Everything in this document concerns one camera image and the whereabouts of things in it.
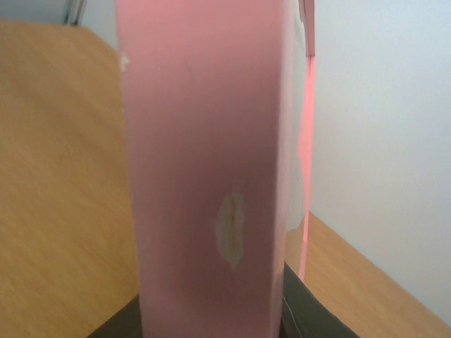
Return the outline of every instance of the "wooden table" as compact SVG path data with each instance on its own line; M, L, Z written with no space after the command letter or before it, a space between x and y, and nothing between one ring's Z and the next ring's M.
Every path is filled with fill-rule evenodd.
M314 216L309 241L307 285L356 333L451 337ZM0 259L0 337L86 337L137 293L116 53L84 28L0 23Z

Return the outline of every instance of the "pink panel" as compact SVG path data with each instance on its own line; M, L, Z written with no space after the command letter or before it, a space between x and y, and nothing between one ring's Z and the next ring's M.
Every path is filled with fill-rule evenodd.
M274 338L289 0L117 0L144 335Z

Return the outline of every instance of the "pink strip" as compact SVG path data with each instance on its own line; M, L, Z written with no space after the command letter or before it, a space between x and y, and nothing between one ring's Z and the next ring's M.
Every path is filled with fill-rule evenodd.
M302 234L302 250L299 266L299 278L305 278L307 264L307 241L309 238L310 183L311 183L311 148L313 144L315 97L315 56L307 56L307 78L302 107L301 126L299 131L299 159L301 161L302 179L304 181L304 232Z

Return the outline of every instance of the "peeled paint mark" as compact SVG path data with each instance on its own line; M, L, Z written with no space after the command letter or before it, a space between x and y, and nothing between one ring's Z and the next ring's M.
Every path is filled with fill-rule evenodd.
M121 53L121 70L125 72L127 66L130 64L130 59L125 55L125 53Z
M221 256L235 269L243 255L242 227L245 222L244 197L239 192L233 192L224 198L219 208L214 224L216 245Z

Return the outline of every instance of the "wood grain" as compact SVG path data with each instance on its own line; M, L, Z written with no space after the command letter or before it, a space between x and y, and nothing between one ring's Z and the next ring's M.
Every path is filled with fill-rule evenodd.
M137 292L117 69L84 28L0 23L0 337L86 337ZM314 216L307 285L363 337L451 337Z

